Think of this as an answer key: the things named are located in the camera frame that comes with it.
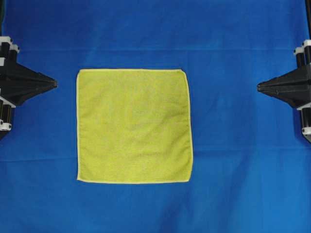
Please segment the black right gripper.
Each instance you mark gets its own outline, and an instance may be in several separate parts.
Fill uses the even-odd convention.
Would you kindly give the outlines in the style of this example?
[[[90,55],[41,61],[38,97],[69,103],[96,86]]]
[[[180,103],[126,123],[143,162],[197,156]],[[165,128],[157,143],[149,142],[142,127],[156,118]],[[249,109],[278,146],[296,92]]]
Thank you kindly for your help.
[[[257,91],[270,97],[281,100],[289,104],[292,108],[300,112],[301,132],[303,137],[311,142],[311,79],[308,77],[308,68],[311,65],[311,41],[305,40],[301,47],[294,50],[297,69],[292,70],[279,77],[261,82],[257,85]],[[265,88],[270,86],[281,86],[298,84],[301,91],[282,91],[275,88]]]

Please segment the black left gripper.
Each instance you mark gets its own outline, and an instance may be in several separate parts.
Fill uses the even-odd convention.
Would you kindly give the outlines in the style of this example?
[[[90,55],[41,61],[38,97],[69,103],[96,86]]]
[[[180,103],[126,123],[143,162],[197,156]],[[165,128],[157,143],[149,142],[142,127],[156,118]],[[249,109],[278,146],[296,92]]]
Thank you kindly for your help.
[[[0,67],[4,68],[6,61],[17,61],[19,47],[13,44],[9,36],[0,37]],[[28,81],[38,81],[52,83],[53,85],[26,91],[25,93],[14,95],[9,100],[8,91],[10,78],[0,71],[0,139],[3,139],[12,130],[15,108],[21,106],[25,101],[39,94],[43,94],[57,87],[57,81],[40,72],[35,72],[18,63],[9,64],[9,75],[14,78],[20,78]]]

